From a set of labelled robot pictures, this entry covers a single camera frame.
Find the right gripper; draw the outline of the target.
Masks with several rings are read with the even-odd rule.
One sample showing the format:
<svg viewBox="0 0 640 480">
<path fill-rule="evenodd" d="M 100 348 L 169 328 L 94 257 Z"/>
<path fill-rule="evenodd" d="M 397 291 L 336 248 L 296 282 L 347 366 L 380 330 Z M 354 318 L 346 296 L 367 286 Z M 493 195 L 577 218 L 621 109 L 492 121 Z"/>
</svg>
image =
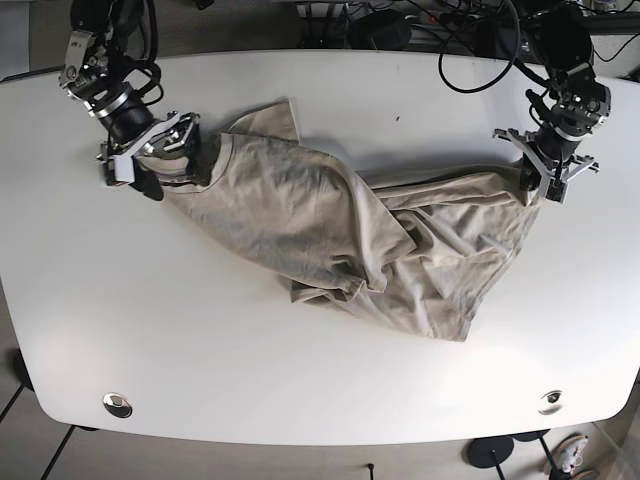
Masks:
<svg viewBox="0 0 640 480">
<path fill-rule="evenodd" d="M 99 164 L 103 158 L 115 155 L 131 157 L 135 179 L 130 187 L 146 198 L 162 201 L 164 191 L 161 184 L 194 182 L 200 147 L 200 115 L 170 112 L 166 120 L 155 120 L 143 134 L 124 146 L 108 138 L 101 144 L 96 161 L 104 183 Z"/>
</svg>

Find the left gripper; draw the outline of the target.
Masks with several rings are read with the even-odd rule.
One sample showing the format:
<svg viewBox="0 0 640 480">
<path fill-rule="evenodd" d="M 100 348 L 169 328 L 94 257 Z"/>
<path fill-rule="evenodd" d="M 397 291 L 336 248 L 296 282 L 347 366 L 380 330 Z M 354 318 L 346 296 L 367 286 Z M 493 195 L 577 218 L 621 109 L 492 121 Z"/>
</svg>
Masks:
<svg viewBox="0 0 640 480">
<path fill-rule="evenodd" d="M 566 140 L 551 127 L 537 132 L 495 129 L 493 137 L 508 141 L 522 152 L 519 186 L 525 192 L 545 193 L 551 179 L 568 184 L 578 175 L 598 173 L 599 164 L 592 156 L 575 154 L 579 142 Z"/>
</svg>

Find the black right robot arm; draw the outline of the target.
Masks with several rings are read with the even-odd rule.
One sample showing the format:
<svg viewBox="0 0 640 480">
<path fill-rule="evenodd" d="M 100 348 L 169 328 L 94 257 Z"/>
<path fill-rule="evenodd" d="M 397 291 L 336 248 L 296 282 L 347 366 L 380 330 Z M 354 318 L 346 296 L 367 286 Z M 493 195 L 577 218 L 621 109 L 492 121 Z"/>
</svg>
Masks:
<svg viewBox="0 0 640 480">
<path fill-rule="evenodd" d="M 151 112 L 147 95 L 162 93 L 155 4 L 75 1 L 59 83 L 107 132 L 96 157 L 103 183 L 130 186 L 160 201 L 168 188 L 204 185 L 198 114 Z"/>
</svg>

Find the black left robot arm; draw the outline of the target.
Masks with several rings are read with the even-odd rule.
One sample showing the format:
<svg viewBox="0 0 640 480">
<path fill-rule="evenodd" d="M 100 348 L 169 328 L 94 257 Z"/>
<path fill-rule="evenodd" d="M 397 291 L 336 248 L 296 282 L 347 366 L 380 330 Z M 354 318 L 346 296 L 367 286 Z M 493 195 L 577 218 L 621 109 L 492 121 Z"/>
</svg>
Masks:
<svg viewBox="0 0 640 480">
<path fill-rule="evenodd" d="M 575 151 L 611 111 L 611 92 L 596 80 L 594 48 L 578 6 L 568 1 L 502 1 L 484 13 L 460 8 L 446 12 L 438 20 L 450 32 L 440 46 L 438 73 L 444 74 L 444 53 L 450 41 L 467 28 L 497 23 L 505 14 L 512 19 L 514 38 L 502 47 L 508 58 L 503 71 L 471 89 L 456 87 L 449 80 L 444 83 L 457 93 L 479 93 L 517 68 L 544 89 L 541 94 L 525 92 L 529 111 L 538 119 L 537 131 L 496 129 L 493 135 L 522 152 L 520 188 L 561 203 L 571 180 L 587 170 L 599 170 L 592 157 Z"/>
</svg>

